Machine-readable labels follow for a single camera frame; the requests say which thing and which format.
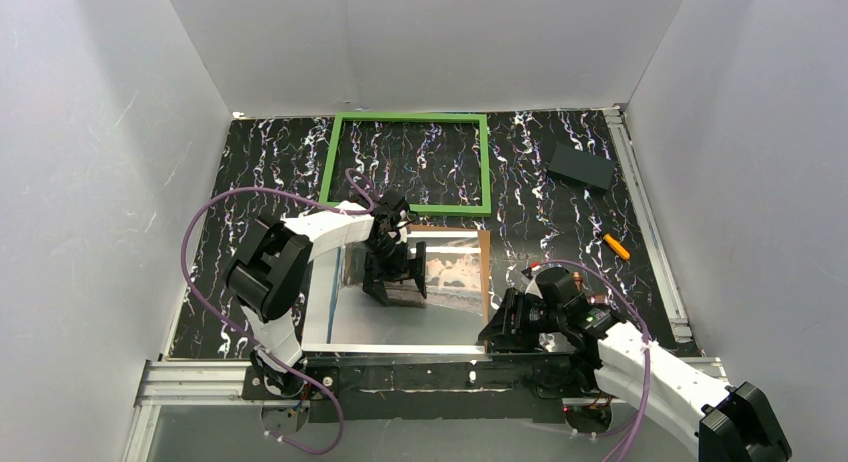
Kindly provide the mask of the yellow handled screwdriver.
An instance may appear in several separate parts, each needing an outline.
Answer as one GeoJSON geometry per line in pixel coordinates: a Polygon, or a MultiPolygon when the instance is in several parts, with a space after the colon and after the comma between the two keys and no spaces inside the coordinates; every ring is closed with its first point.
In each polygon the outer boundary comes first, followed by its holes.
{"type": "Polygon", "coordinates": [[[602,236],[602,240],[620,259],[624,261],[629,261],[631,259],[631,253],[611,234],[605,233],[602,236]]]}

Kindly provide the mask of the green wooden photo frame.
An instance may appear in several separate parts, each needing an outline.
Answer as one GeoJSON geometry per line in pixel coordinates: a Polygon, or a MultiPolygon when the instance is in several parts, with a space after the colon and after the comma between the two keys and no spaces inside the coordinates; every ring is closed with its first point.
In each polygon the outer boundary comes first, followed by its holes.
{"type": "Polygon", "coordinates": [[[373,181],[380,194],[399,192],[420,214],[492,213],[489,130],[481,113],[340,112],[321,202],[335,205],[347,196],[347,169],[373,181]]]}

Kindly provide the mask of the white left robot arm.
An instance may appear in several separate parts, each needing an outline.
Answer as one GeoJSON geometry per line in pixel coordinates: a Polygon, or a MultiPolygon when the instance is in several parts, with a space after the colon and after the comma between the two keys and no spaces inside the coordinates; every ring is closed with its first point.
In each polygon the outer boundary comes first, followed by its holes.
{"type": "Polygon", "coordinates": [[[425,296],[426,245],[408,243],[409,226],[418,218],[406,198],[393,190],[372,208],[344,201],[303,217],[259,217],[225,277],[249,319],[258,359],[280,373],[300,361],[303,352],[291,310],[309,265],[327,252],[363,246],[362,289],[382,305],[389,302],[387,283],[412,280],[425,296]]]}

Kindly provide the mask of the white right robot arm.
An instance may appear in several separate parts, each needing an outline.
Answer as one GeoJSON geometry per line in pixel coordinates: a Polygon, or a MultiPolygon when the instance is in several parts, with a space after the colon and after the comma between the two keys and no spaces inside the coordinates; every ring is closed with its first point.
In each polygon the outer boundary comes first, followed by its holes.
{"type": "Polygon", "coordinates": [[[788,461],[793,455],[762,390],[711,377],[662,348],[638,311],[616,310],[590,295],[574,263],[531,266],[525,286],[506,290],[478,341],[495,353],[529,353],[542,334],[559,333],[573,347],[571,378],[583,392],[601,392],[636,412],[608,455],[623,461],[650,419],[699,461],[788,461]]]}

